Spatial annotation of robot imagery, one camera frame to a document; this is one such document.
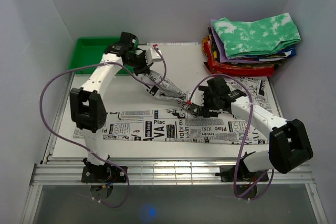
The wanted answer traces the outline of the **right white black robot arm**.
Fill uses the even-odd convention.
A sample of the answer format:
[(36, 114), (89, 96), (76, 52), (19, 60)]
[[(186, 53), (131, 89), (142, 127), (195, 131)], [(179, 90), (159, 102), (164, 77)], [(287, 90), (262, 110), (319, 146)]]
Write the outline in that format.
[(276, 170), (286, 174), (313, 158), (313, 150), (304, 124), (274, 115), (254, 104), (247, 88), (231, 90), (225, 79), (215, 76), (199, 83), (187, 95), (187, 102), (197, 106), (197, 114), (215, 117), (220, 111), (228, 112), (245, 120), (267, 140), (266, 151), (240, 155), (235, 172), (242, 180), (250, 180), (259, 171)]

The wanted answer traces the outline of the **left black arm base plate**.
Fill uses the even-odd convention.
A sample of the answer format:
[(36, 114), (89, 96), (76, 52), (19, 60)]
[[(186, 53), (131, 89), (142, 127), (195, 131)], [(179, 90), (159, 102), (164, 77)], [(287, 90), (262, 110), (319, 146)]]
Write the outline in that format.
[(84, 167), (82, 171), (81, 182), (82, 183), (126, 183), (126, 171), (127, 166), (122, 166), (122, 171), (114, 166), (105, 167), (102, 171), (94, 171), (92, 168)]

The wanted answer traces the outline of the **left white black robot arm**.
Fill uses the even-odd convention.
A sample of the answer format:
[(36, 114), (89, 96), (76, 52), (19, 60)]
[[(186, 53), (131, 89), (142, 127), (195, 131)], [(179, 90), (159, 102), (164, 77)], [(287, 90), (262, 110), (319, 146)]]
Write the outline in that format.
[(85, 145), (89, 149), (88, 157), (83, 162), (88, 172), (100, 182), (111, 177), (111, 165), (106, 163), (109, 154), (102, 131), (107, 119), (103, 95), (123, 66), (132, 67), (136, 74), (149, 72), (152, 58), (147, 58), (145, 51), (138, 55), (138, 44), (135, 35), (122, 32), (120, 39), (104, 50), (100, 65), (90, 78), (80, 88), (72, 88), (70, 91), (71, 119), (82, 131)]

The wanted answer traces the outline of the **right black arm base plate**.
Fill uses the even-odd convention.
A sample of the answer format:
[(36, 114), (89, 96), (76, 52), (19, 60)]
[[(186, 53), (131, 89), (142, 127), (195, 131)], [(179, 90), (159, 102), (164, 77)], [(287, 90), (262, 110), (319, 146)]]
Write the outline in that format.
[[(215, 174), (215, 176), (218, 176), (221, 178), (222, 182), (233, 182), (234, 181), (234, 171), (235, 171), (235, 165), (225, 165), (219, 167), (219, 172)], [(238, 182), (254, 182), (259, 177), (262, 176), (263, 171), (257, 171), (257, 172), (247, 172), (243, 171), (242, 169), (238, 170), (237, 173), (237, 181)]]

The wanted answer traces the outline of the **newspaper print trousers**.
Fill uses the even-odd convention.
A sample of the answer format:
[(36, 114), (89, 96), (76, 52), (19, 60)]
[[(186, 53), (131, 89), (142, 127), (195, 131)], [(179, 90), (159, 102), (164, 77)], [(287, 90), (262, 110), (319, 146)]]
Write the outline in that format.
[(184, 100), (186, 93), (165, 79), (153, 85), (160, 74), (141, 78), (146, 92), (158, 99), (176, 102), (175, 108), (110, 111), (102, 128), (104, 140), (159, 141), (239, 145), (247, 129), (245, 120), (229, 113), (205, 118), (193, 116)]

